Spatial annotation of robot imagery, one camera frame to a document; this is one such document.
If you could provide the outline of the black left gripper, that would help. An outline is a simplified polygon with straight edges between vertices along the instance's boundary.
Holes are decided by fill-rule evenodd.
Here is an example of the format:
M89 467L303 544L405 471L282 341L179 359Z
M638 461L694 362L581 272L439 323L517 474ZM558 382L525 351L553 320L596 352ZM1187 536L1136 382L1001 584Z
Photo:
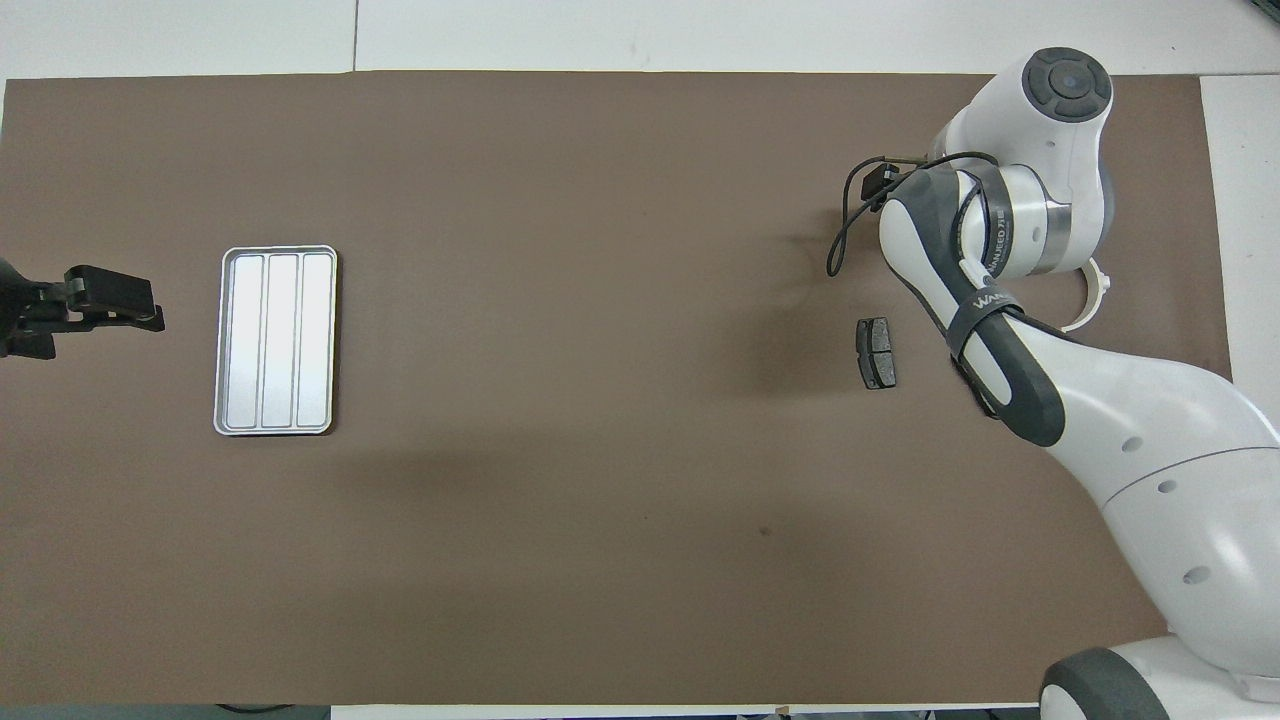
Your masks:
M79 313L78 320L69 320L55 284L29 281L1 259L3 357L55 359L52 336L67 323L69 333L108 327L165 331L163 306L156 306L152 286L145 278L77 265L64 273L64 287L67 306Z

